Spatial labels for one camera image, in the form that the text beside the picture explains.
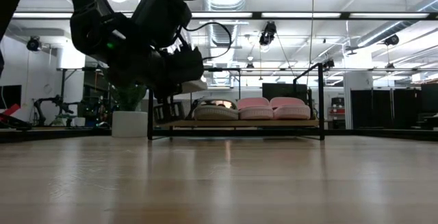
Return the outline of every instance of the green light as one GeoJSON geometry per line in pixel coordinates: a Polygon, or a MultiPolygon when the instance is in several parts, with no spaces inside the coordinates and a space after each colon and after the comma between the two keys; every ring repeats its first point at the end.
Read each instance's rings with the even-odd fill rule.
{"type": "Polygon", "coordinates": [[[114,44],[112,44],[111,42],[107,43],[107,47],[108,49],[114,49],[114,44]]]}

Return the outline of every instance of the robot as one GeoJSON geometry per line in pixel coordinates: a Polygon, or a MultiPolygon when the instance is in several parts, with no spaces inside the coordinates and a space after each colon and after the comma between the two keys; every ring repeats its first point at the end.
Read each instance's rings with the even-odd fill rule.
{"type": "MultiPolygon", "coordinates": [[[[0,38],[19,2],[4,1],[0,38]]],[[[163,104],[158,108],[169,122],[180,119],[174,112],[173,95],[184,92],[184,83],[201,78],[203,60],[215,58],[203,58],[197,47],[193,49],[185,41],[181,30],[220,25],[228,33],[231,47],[230,33],[217,22],[187,29],[192,13],[185,1],[193,0],[141,0],[133,16],[127,18],[113,11],[107,0],[72,0],[74,12],[70,28],[76,49],[106,63],[109,82],[113,85],[126,86],[133,82],[146,85],[163,104]],[[181,42],[180,50],[168,53],[165,48],[177,40],[181,42]]],[[[7,71],[3,66],[3,57],[0,57],[0,77],[2,71],[7,71]]]]}

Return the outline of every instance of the security camera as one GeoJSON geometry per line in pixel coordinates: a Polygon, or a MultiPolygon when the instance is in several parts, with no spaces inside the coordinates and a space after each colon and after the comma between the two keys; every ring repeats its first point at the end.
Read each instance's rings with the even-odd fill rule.
{"type": "Polygon", "coordinates": [[[276,34],[275,22],[269,21],[265,29],[262,31],[259,43],[261,46],[268,46],[274,40],[276,34]]]}
{"type": "Polygon", "coordinates": [[[29,51],[33,51],[33,52],[40,51],[41,47],[42,47],[40,37],[39,36],[31,36],[29,42],[27,42],[26,47],[27,47],[27,49],[29,49],[29,51]]]}
{"type": "Polygon", "coordinates": [[[393,35],[393,36],[390,36],[390,37],[386,38],[386,39],[383,41],[383,44],[384,44],[384,45],[387,45],[387,46],[389,46],[389,45],[393,45],[393,46],[395,46],[395,45],[397,45],[399,42],[400,42],[399,37],[398,37],[397,35],[393,35]]]}

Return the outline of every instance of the ceiling duct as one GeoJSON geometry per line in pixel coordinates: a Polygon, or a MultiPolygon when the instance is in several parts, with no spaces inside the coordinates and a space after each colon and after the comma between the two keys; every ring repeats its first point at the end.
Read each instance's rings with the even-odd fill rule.
{"type": "MultiPolygon", "coordinates": [[[[415,7],[416,12],[438,12],[438,0],[425,0],[415,7]]],[[[419,21],[387,22],[372,32],[358,38],[358,48],[369,47],[402,30],[418,23],[419,21]]]]}
{"type": "MultiPolygon", "coordinates": [[[[414,6],[411,10],[416,12],[438,12],[438,0],[423,0],[414,6]]],[[[390,21],[384,23],[380,27],[376,28],[372,32],[352,40],[351,46],[346,47],[346,50],[355,50],[364,47],[369,47],[373,44],[381,42],[382,40],[401,32],[402,30],[418,23],[419,21],[390,21]]],[[[337,52],[343,51],[342,45],[334,45],[331,47],[326,54],[334,55],[337,52]]]]}
{"type": "MultiPolygon", "coordinates": [[[[245,8],[246,0],[204,0],[205,8],[210,12],[234,12],[242,11],[245,8]]],[[[231,34],[231,39],[233,44],[236,44],[237,35],[239,34],[239,25],[224,25],[231,34]]],[[[210,25],[208,28],[209,34],[209,46],[219,47],[215,49],[210,49],[210,55],[216,56],[223,53],[229,45],[228,34],[219,25],[210,25]]],[[[230,51],[213,60],[214,63],[221,62],[231,62],[233,60],[235,49],[230,49],[230,51]]]]}

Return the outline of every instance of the fluorescent light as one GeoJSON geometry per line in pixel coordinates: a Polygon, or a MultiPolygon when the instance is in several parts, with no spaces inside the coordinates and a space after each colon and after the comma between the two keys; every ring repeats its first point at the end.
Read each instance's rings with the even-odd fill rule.
{"type": "MultiPolygon", "coordinates": [[[[313,13],[314,18],[339,18],[339,12],[318,12],[313,13]]],[[[264,12],[262,18],[311,18],[311,12],[264,12]]]]}
{"type": "Polygon", "coordinates": [[[250,18],[252,12],[193,12],[192,18],[250,18]]]}
{"type": "Polygon", "coordinates": [[[209,86],[208,89],[209,90],[229,90],[230,87],[226,87],[226,86],[209,86]]]}
{"type": "Polygon", "coordinates": [[[205,25],[206,23],[210,22],[219,22],[222,25],[249,25],[246,21],[199,21],[200,25],[205,25]]]}
{"type": "Polygon", "coordinates": [[[426,18],[428,13],[352,13],[350,18],[426,18]]]}
{"type": "Polygon", "coordinates": [[[71,18],[71,12],[16,12],[12,18],[71,18]]]}
{"type": "Polygon", "coordinates": [[[262,68],[262,69],[260,69],[260,68],[253,68],[253,69],[243,68],[241,70],[242,71],[279,71],[280,69],[278,69],[278,68],[272,68],[272,69],[269,69],[269,68],[262,68]]]}

